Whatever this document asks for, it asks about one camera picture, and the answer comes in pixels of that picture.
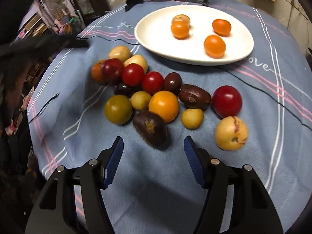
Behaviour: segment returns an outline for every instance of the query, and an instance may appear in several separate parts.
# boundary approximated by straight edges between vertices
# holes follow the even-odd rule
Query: metal bolt
[[[214,165],[220,164],[220,160],[219,160],[219,159],[211,159],[210,162],[211,162],[212,164],[214,164]]]
[[[60,173],[65,169],[64,165],[60,165],[57,167],[57,171]]]
[[[249,172],[252,170],[252,167],[251,167],[251,165],[246,164],[246,165],[244,165],[244,169]]]
[[[96,165],[97,164],[97,160],[96,159],[91,159],[90,161],[89,161],[89,165]]]

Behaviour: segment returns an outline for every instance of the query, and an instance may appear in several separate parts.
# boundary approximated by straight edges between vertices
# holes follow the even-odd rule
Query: table
[[[73,168],[96,158],[110,148],[116,136],[124,139],[124,153],[114,182],[103,193],[103,200],[116,233],[192,233],[207,191],[195,182],[183,150],[183,139],[191,135],[196,144],[229,166],[254,167],[266,186],[279,214],[284,231],[294,223],[312,191],[311,70],[291,33],[277,20],[233,0],[209,0],[209,6],[222,10],[246,25],[255,40],[249,57],[222,68],[241,80],[266,91],[247,86],[238,78],[215,67],[181,64],[159,57],[137,43],[136,23],[152,11],[167,6],[192,4],[191,0],[153,1],[138,4],[129,12],[121,6],[88,26],[80,37],[89,38],[87,51],[63,50],[52,62],[28,106],[34,117],[56,93],[46,110],[30,124],[34,152],[45,178],[58,165]],[[123,39],[129,44],[116,39]],[[127,45],[133,54],[143,55],[150,71],[163,76],[177,71],[183,82],[213,93],[222,85],[237,88],[243,98],[239,117],[249,128],[249,139],[242,150],[226,152],[214,143],[219,122],[209,108],[203,125],[195,131],[182,127],[180,113],[168,124],[171,146],[165,151],[149,147],[132,124],[117,126],[104,116],[103,105],[113,95],[112,87],[100,86],[90,68],[105,59],[116,45]],[[79,220],[84,222],[81,193],[75,189]],[[221,230],[230,220],[233,188],[229,187]]]

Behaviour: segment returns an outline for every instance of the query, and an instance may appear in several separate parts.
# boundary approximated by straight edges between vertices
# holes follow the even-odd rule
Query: wall
[[[312,48],[312,24],[307,19],[305,12],[301,11],[302,8],[298,4],[297,0],[294,0],[296,3],[295,6],[297,8],[293,8],[291,17],[291,0],[277,0],[276,2],[272,2],[270,0],[237,1],[243,2],[247,5],[265,11],[266,13],[280,21],[281,24],[283,24],[285,27],[288,27],[289,31],[297,40],[300,46],[300,50],[303,54],[306,54],[308,43],[309,47]],[[111,4],[111,8],[113,9],[124,3],[125,0],[108,0],[108,2]]]

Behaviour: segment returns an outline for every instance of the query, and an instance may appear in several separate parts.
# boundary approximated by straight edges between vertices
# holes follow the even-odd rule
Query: orange object
[[[189,32],[188,25],[182,21],[173,22],[171,25],[171,32],[177,39],[186,39]]]
[[[223,39],[217,35],[210,35],[204,41],[206,53],[212,58],[222,58],[227,46]]]
[[[101,73],[101,64],[105,61],[106,60],[98,61],[96,64],[93,65],[93,67],[91,69],[91,75],[92,75],[93,80],[99,84],[105,83],[104,78],[103,78],[102,73]]]
[[[215,31],[215,33],[226,37],[230,35],[232,26],[229,21],[216,19],[213,21],[213,30]]]
[[[155,93],[149,102],[149,111],[158,114],[166,123],[173,121],[179,113],[177,96],[165,90]]]

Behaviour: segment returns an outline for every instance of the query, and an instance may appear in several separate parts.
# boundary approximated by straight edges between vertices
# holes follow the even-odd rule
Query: dark red tomato
[[[221,86],[213,93],[212,106],[221,118],[236,116],[242,105],[241,94],[232,86]]]
[[[122,72],[122,81],[124,84],[134,87],[139,85],[144,77],[144,69],[136,63],[131,63],[124,68]]]
[[[149,72],[144,76],[142,88],[149,94],[155,94],[163,88],[163,76],[156,72]]]
[[[101,73],[107,83],[118,83],[123,70],[124,64],[116,58],[108,59],[101,64]]]

